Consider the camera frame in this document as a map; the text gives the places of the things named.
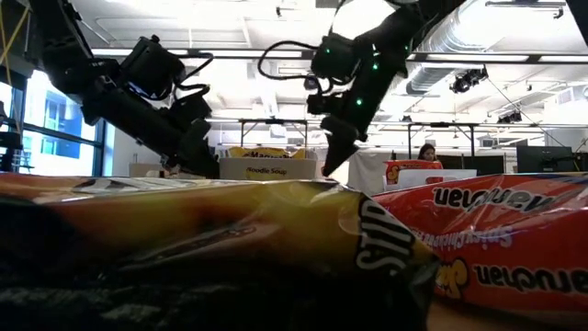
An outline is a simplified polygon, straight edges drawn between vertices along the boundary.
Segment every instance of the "ceiling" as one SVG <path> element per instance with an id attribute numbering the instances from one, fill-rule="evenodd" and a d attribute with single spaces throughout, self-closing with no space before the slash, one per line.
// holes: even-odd
<path id="1" fill-rule="evenodd" d="M 156 34 L 167 48 L 262 50 L 280 40 L 318 45 L 327 33 L 336 0 L 72 0 L 84 19 L 82 30 L 93 49 L 131 48 L 140 36 Z M 470 3 L 481 1 L 469 0 Z M 358 34 L 384 18 L 381 0 L 353 0 L 340 11 L 334 30 Z M 482 51 L 587 53 L 571 12 L 557 10 L 464 10 L 461 37 L 492 40 Z M 467 31 L 472 37 L 466 37 Z M 198 60 L 190 62 L 196 65 Z M 281 118 L 304 118 L 308 92 L 301 81 L 269 81 L 260 77 L 253 60 L 216 60 L 193 80 L 209 83 L 207 101 L 215 117 L 264 118 L 278 111 Z M 308 61 L 268 61 L 267 70 L 304 74 Z M 455 95 L 450 74 L 420 97 L 406 96 L 406 81 L 392 88 L 381 104 L 379 118 L 398 121 L 467 121 L 495 123 L 517 103 L 528 118 L 545 123 L 545 102 L 570 86 L 588 82 L 583 65 L 488 65 L 490 81 Z M 378 134 L 385 130 L 378 128 Z"/>

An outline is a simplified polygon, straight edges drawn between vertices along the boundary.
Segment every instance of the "cardboard box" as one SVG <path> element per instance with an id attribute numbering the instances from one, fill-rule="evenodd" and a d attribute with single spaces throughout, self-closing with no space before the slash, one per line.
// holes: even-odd
<path id="1" fill-rule="evenodd" d="M 310 159 L 226 157 L 220 160 L 220 179 L 315 179 L 318 163 Z"/>

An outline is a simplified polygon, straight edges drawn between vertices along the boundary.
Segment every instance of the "ventilation duct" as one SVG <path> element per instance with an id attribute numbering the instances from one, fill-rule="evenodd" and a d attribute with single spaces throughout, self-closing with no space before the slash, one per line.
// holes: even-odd
<path id="1" fill-rule="evenodd" d="M 488 7 L 486 3 L 487 0 L 469 0 L 461 5 L 437 24 L 415 51 L 482 52 L 489 50 L 509 30 L 515 28 L 514 24 L 521 21 L 522 13 L 521 10 Z M 433 85 L 457 70 L 452 67 L 423 67 L 419 63 L 407 63 L 407 69 L 409 81 L 406 84 L 406 91 L 396 91 L 396 93 L 414 96 L 424 95 Z M 402 79 L 396 79 L 392 83 L 392 88 L 401 88 L 403 86 L 400 85 L 401 81 Z"/>

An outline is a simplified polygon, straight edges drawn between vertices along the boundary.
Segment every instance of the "person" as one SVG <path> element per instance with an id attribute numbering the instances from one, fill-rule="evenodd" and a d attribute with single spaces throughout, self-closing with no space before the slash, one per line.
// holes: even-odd
<path id="1" fill-rule="evenodd" d="M 424 144 L 423 147 L 421 147 L 418 159 L 431 162 L 437 161 L 437 156 L 435 155 L 435 147 L 430 143 Z"/>

